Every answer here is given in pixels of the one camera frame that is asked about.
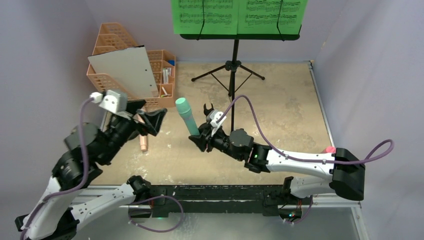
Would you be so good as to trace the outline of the pink toy microphone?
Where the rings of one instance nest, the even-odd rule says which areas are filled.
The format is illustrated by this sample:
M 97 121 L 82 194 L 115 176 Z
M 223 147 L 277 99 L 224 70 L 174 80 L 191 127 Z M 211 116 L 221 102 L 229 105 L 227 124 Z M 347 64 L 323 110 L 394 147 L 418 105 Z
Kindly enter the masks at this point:
M 148 137 L 146 135 L 139 135 L 139 145 L 142 152 L 148 151 Z

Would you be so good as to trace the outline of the mint green toy microphone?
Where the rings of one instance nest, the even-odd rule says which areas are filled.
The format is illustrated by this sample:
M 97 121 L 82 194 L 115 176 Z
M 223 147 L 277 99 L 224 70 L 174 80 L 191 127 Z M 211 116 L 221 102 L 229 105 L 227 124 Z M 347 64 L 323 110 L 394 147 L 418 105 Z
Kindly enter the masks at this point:
M 200 134 L 196 121 L 193 117 L 192 108 L 185 97 L 180 97 L 175 101 L 178 114 L 184 121 L 191 136 Z

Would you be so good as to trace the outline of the peach plastic file organizer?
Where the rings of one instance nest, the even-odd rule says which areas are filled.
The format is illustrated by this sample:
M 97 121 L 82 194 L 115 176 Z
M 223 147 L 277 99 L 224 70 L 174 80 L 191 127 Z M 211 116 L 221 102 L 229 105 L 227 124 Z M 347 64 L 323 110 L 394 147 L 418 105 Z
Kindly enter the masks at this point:
M 117 22 L 102 23 L 86 76 L 100 92 L 120 90 L 129 100 L 146 100 L 149 111 L 175 106 L 176 56 L 147 50 Z

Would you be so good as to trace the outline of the black music stand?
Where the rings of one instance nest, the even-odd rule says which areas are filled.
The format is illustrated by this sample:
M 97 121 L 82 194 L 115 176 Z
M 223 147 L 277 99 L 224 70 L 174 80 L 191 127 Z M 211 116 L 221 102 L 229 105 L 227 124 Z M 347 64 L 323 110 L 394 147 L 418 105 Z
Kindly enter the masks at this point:
M 235 99 L 235 93 L 238 90 L 236 88 L 236 72 L 239 68 L 247 71 L 250 75 L 254 75 L 261 80 L 265 80 L 265 77 L 258 74 L 257 72 L 245 67 L 242 65 L 241 61 L 238 60 L 238 51 L 240 40 L 266 40 L 266 41 L 296 41 L 300 38 L 300 34 L 265 34 L 265 33 L 243 33 L 236 35 L 225 35 L 225 34 L 181 34 L 180 35 L 185 40 L 234 40 L 232 58 L 225 62 L 224 65 L 215 68 L 211 71 L 208 71 L 202 75 L 194 77 L 191 79 L 192 82 L 195 82 L 198 79 L 204 78 L 208 75 L 213 76 L 215 72 L 225 69 L 230 72 L 229 77 L 229 87 L 225 87 L 228 92 L 228 96 L 232 100 Z

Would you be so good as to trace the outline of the black microphone stand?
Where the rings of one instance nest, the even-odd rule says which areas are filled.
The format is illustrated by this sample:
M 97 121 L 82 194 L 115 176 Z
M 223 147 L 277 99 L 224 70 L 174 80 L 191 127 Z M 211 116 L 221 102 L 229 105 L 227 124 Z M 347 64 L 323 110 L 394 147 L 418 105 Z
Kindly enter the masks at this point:
M 212 121 L 212 119 L 214 118 L 214 105 L 211 103 L 210 107 L 208 108 L 207 105 L 204 103 L 203 104 L 203 114 L 205 115 L 205 122 L 206 123 L 210 123 Z

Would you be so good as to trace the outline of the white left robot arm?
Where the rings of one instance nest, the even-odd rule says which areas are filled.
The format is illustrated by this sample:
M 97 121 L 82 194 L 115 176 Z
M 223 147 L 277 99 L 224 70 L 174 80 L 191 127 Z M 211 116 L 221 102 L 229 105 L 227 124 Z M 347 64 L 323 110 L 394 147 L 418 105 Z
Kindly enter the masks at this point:
M 22 240 L 69 240 L 86 224 L 123 205 L 142 205 L 151 197 L 151 184 L 131 176 L 110 193 L 80 206 L 72 201 L 102 174 L 101 166 L 113 158 L 133 135 L 157 136 L 167 109 L 143 111 L 144 100 L 131 101 L 112 113 L 106 129 L 81 120 L 64 139 L 67 151 L 51 171 L 36 207 L 15 219 Z

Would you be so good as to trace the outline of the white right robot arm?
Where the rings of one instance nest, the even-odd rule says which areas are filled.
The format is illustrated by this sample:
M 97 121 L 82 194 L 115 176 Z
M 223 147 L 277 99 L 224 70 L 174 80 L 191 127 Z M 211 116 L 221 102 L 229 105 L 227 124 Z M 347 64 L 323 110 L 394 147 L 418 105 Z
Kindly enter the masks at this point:
M 287 177 L 280 196 L 288 204 L 311 195 L 335 193 L 337 196 L 362 201 L 365 187 L 365 165 L 355 163 L 358 158 L 345 148 L 334 153 L 303 153 L 274 150 L 269 145 L 256 143 L 242 128 L 229 135 L 219 129 L 215 134 L 204 129 L 199 135 L 189 136 L 201 152 L 217 149 L 229 157 L 243 161 L 254 173 L 290 172 L 305 177 Z

